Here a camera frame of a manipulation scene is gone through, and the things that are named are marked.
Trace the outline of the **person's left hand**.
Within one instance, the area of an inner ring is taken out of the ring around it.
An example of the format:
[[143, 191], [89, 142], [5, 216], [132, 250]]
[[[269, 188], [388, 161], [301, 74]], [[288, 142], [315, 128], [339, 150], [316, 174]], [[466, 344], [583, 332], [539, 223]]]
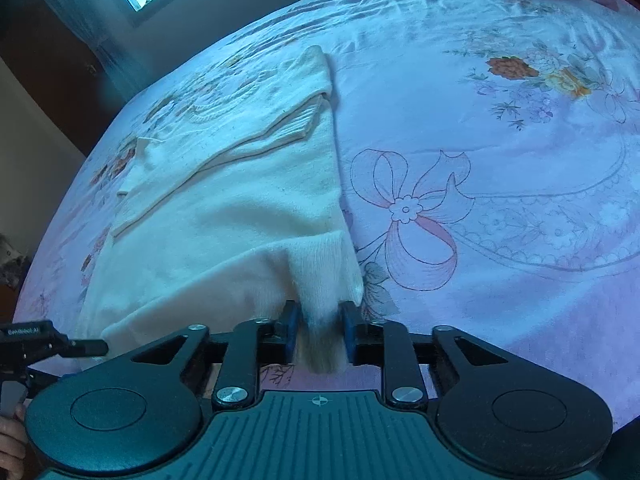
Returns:
[[0, 467], [9, 480], [21, 480], [24, 476], [26, 436], [24, 419], [26, 406], [18, 404], [12, 416], [0, 419]]

